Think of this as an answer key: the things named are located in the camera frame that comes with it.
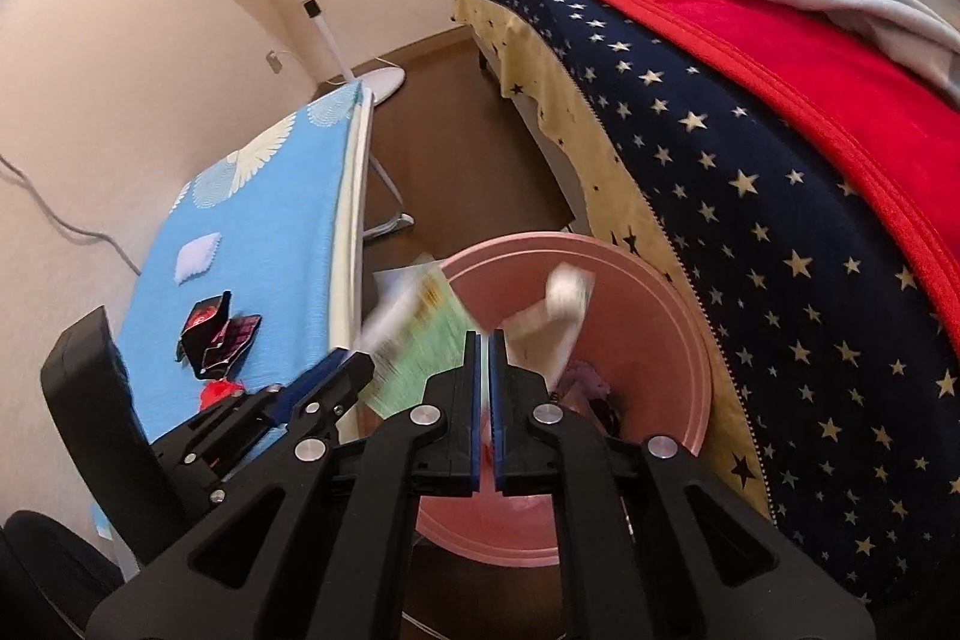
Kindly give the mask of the green white snack wrapper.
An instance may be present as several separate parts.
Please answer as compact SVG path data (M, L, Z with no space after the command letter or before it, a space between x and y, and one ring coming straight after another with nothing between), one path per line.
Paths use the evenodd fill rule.
M359 399L387 419L420 404L428 378L459 367L467 333L480 326L438 262L387 269L374 279L386 287L356 343L374 364Z

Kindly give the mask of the low wall outlet plug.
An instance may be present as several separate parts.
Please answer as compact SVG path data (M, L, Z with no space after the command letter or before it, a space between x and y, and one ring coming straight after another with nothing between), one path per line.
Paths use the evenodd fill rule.
M301 58L299 58L296 53L291 52L291 50L269 50L265 54L265 60L267 60L268 66L275 74L280 74L283 71L288 60L301 62Z

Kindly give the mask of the white tissue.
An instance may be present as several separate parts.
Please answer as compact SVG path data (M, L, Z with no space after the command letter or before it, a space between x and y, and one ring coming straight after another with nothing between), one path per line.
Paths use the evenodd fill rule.
M594 275L562 263L547 276L544 297L501 323L509 364L535 372L553 392L583 330Z

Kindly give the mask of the red plastic bag front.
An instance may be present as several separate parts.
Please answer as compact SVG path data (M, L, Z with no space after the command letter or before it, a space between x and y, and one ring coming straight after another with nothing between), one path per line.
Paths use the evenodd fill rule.
M200 392L200 409L205 411L223 401L224 398L231 398L242 392L244 392L244 386L228 378L207 381Z

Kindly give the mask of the white foam pad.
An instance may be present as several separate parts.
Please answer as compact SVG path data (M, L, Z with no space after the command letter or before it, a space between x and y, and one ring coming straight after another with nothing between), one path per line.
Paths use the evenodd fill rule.
M174 283L182 284L206 273L215 260L220 242L220 232L210 232L185 242L174 263Z

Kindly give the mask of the navy star bed sheet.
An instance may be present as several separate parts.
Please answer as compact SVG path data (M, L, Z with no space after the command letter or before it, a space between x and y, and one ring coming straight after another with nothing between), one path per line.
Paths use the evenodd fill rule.
M958 353L874 211L779 115L604 0L454 0L597 237L695 299L713 470L871 611L958 630Z

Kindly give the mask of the black crab snack packet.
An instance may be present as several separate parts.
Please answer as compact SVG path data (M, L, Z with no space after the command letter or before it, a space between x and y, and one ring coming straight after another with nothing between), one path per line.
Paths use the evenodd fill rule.
M229 321L231 292L203 299L190 310L176 344L176 359L187 362L195 377L205 377L206 353L223 342Z

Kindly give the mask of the purple foam fruit net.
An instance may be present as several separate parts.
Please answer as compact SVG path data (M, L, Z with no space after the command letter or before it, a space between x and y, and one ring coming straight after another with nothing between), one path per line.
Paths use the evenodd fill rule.
M572 360L556 380L551 394L562 403L586 403L607 399L612 393L596 367L587 360Z

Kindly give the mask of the white folding table frame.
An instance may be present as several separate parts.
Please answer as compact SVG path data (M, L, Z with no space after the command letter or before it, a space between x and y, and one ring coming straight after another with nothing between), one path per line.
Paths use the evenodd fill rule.
M359 85L359 104L348 120L347 152L335 210L327 344L352 347L363 319L364 247L402 230L415 220L404 197L374 156L374 96Z

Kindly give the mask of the yellow star bed skirt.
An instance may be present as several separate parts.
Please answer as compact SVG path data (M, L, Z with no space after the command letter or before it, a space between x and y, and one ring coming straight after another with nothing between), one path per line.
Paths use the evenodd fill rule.
M657 269L693 315L706 349L713 382L713 408L701 453L724 482L773 520L775 509L755 442L719 333L709 323L690 276L667 239L646 195L626 170L625 148L612 143L558 50L519 14L491 0L454 0L452 19L467 26L537 142L545 146L553 177L562 187L574 221L590 235L625 247L626 232L638 236L643 262Z

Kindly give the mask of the black pink printed wrapper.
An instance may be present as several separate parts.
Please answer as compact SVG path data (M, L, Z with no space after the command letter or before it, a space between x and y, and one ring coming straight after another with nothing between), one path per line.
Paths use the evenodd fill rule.
M261 323L260 315L239 315L229 319L217 342L206 351L208 369L226 377L249 353Z

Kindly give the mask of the red blanket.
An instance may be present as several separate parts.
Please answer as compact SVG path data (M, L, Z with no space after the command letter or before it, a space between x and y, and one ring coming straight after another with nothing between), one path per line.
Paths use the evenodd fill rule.
M958 383L958 115L757 0L491 0L558 50L743 367Z

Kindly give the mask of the pink plastic trash bin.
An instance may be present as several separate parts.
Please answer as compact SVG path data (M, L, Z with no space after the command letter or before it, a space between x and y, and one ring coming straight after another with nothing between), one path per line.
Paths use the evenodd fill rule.
M573 356L612 386L622 437L670 435L698 453L713 403L708 354L692 307L651 265L590 237L526 232L482 242L434 266L473 323L490 331L542 299L548 275L562 263L594 275ZM482 564L535 569L558 562L550 498L498 494L489 453L480 492L421 500L416 531Z

